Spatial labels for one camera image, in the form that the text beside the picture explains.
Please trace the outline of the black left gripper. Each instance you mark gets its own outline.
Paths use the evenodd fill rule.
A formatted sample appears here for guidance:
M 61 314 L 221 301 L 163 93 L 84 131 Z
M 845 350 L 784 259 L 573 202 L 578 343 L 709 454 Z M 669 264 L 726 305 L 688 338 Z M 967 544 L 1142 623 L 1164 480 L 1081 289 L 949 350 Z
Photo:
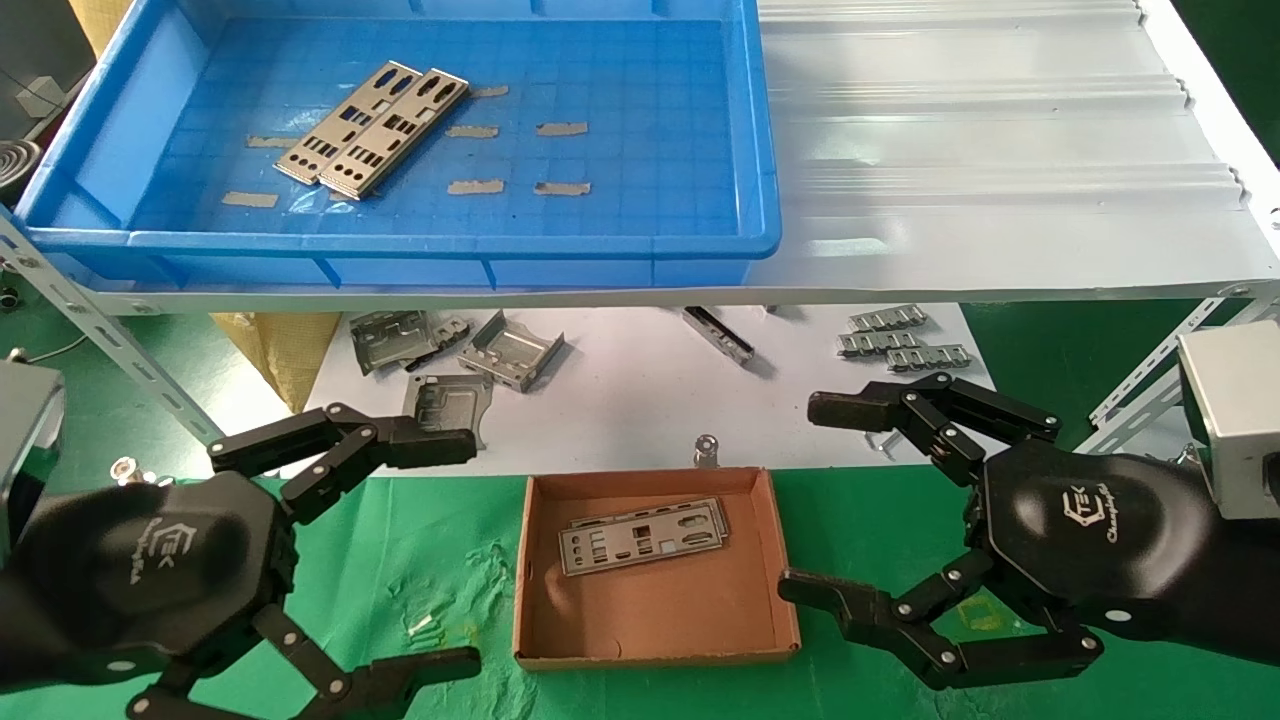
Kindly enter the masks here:
M 278 501 L 234 473 L 44 497 L 3 568 L 3 691 L 165 670 L 128 719 L 246 719 L 189 692 L 264 639 L 315 689 L 297 719 L 402 719 L 481 671 L 470 646 L 340 670 L 280 607 L 297 562 Z

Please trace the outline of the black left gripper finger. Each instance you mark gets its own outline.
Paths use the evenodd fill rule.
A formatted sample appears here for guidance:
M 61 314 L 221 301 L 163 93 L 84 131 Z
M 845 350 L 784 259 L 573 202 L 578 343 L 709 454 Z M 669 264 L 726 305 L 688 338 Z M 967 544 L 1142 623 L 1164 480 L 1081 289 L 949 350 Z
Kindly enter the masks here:
M 282 487 L 280 505 L 293 523 L 310 524 L 376 469 L 465 464 L 477 456 L 477 439 L 470 429 L 425 430 L 411 416 L 333 404 L 216 439 L 207 455 L 214 471 L 248 478 L 308 460 Z

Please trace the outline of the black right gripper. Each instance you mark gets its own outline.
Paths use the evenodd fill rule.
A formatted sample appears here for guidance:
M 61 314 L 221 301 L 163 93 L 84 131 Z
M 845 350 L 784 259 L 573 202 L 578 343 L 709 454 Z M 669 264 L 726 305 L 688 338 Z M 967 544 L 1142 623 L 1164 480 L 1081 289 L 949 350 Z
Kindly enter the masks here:
M 846 642 L 891 653 L 932 691 L 1078 676 L 1105 650 L 1083 626 L 1277 664 L 1277 521 L 1228 520 L 1196 469 L 1062 451 L 1046 443 L 1056 416 L 942 372 L 815 392 L 806 416 L 896 430 L 955 486 L 979 482 L 968 539 L 979 550 L 904 596 L 794 568 L 777 584 L 782 600 L 828 612 Z M 966 428 L 1012 447 L 986 461 Z M 984 583 L 1046 632 L 961 643 L 938 634 L 933 621 Z

